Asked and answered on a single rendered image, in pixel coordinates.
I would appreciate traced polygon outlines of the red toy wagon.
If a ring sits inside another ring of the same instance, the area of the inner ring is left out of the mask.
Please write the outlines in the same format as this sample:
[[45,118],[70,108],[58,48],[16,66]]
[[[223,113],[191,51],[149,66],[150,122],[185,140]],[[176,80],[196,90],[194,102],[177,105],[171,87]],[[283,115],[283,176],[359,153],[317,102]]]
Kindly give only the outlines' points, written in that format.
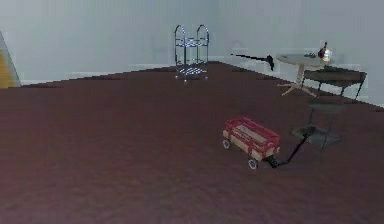
[[285,161],[277,161],[275,155],[280,152],[280,136],[248,117],[237,116],[225,122],[222,145],[226,150],[235,146],[245,152],[251,170],[257,170],[260,162],[267,162],[272,168],[277,168],[289,164],[315,130],[314,126],[306,128],[291,155]]

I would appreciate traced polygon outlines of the dark round side table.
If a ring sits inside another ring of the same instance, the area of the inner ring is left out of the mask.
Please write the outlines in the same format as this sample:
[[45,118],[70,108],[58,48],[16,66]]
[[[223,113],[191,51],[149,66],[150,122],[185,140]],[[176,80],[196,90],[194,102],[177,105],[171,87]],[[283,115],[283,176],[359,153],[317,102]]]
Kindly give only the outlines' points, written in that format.
[[319,83],[317,89],[320,89],[322,84],[336,86],[341,89],[339,96],[342,97],[347,87],[358,84],[358,91],[355,95],[355,99],[357,99],[366,77],[366,72],[339,68],[334,66],[325,66],[322,69],[314,71],[305,70],[301,85],[304,85],[304,81],[306,79],[309,79]]

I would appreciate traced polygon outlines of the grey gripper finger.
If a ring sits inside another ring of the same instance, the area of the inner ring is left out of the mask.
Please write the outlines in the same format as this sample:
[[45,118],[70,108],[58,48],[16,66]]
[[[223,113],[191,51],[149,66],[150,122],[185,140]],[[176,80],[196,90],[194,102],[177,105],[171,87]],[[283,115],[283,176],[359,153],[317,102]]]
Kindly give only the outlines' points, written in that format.
[[248,56],[248,55],[240,55],[240,54],[230,54],[231,56],[241,57],[241,58],[248,58],[252,60],[258,60],[258,61],[266,61],[265,57],[255,57],[255,56]]

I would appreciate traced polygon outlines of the yellow framed panel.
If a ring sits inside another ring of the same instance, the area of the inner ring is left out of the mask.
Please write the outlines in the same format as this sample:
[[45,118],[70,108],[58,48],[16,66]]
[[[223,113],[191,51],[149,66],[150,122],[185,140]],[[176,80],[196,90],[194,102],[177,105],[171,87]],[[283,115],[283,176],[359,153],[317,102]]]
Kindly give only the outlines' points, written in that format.
[[21,82],[0,31],[0,89],[20,87]]

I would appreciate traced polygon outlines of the white round pedestal table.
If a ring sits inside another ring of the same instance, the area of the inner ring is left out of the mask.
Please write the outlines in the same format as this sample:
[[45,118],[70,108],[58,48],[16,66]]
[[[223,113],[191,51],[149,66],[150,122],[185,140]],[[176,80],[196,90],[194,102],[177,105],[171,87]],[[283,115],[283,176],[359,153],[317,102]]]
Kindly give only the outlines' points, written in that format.
[[305,93],[309,94],[310,96],[315,97],[315,94],[311,92],[307,87],[303,84],[303,76],[304,76],[304,69],[306,67],[312,67],[312,68],[324,68],[325,66],[329,65],[331,63],[331,60],[324,61],[323,59],[320,59],[319,57],[306,57],[304,54],[279,54],[277,56],[277,60],[290,64],[290,65],[297,65],[298,71],[296,76],[296,81],[288,84],[278,84],[278,87],[288,87],[288,90],[283,93],[283,96],[287,95],[293,90],[302,90]]

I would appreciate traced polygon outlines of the dark red bottle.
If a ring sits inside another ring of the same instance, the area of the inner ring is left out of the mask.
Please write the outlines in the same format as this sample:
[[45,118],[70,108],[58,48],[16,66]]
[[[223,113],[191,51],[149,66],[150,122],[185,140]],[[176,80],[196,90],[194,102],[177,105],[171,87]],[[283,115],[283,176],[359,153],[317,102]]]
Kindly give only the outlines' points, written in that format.
[[325,51],[327,50],[327,45],[328,45],[328,43],[327,43],[327,42],[324,42],[323,47],[318,51],[317,56],[318,56],[319,58],[321,58],[321,59],[324,58]]

